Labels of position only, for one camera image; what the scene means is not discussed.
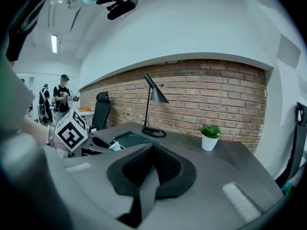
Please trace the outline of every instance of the lamp base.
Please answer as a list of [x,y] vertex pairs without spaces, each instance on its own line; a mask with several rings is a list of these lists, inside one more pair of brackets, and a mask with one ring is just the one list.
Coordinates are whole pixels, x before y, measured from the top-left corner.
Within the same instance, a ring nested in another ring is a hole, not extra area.
[[142,132],[148,136],[155,138],[163,138],[166,136],[166,132],[156,128],[145,127],[142,128]]

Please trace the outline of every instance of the green tray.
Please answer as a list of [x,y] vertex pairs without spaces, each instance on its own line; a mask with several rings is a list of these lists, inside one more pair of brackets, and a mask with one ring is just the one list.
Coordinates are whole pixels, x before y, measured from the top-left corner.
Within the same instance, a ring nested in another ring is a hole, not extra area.
[[140,144],[159,143],[157,141],[150,140],[143,136],[137,135],[131,131],[128,131],[124,134],[114,137],[113,141],[114,142],[118,141],[118,143],[123,149],[134,147]]

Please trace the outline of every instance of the man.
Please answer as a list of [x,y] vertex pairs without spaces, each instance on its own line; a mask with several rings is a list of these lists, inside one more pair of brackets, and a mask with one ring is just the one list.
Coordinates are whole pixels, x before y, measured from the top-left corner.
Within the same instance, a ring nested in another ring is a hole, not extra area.
[[68,103],[67,101],[72,101],[73,98],[69,92],[67,82],[69,77],[66,74],[63,74],[60,78],[60,83],[58,86],[53,89],[53,96],[55,98],[55,124],[57,124],[68,112]]
[[[49,100],[50,99],[50,94],[49,94],[49,91],[48,91],[48,84],[44,84],[44,88],[39,92],[39,104],[41,106],[45,106],[45,112],[48,114],[48,117],[52,123],[52,114],[51,114],[51,111],[50,111],[50,104],[49,104]],[[43,117],[43,121],[44,121],[44,124],[46,125],[48,123],[47,121],[47,118],[45,116],[45,114],[43,114],[44,117]]]

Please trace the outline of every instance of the black desk lamp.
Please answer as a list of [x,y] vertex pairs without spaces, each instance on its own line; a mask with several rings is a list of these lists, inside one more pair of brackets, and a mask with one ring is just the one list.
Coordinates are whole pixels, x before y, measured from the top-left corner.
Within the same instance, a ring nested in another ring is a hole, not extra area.
[[162,138],[166,136],[166,133],[163,130],[150,128],[149,122],[147,120],[148,116],[148,105],[149,105],[149,97],[150,97],[150,89],[153,89],[151,100],[154,102],[162,102],[162,103],[169,103],[165,96],[161,93],[158,86],[154,83],[154,81],[149,77],[148,74],[144,75],[144,78],[149,84],[149,92],[148,92],[148,100],[147,100],[147,108],[146,108],[146,115],[144,120],[144,125],[142,127],[142,132],[152,137]]

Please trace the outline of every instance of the white pot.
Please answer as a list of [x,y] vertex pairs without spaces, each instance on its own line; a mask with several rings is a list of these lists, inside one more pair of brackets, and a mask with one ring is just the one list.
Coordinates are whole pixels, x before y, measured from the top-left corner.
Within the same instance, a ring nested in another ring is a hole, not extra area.
[[219,138],[209,138],[202,135],[201,148],[206,151],[212,151]]

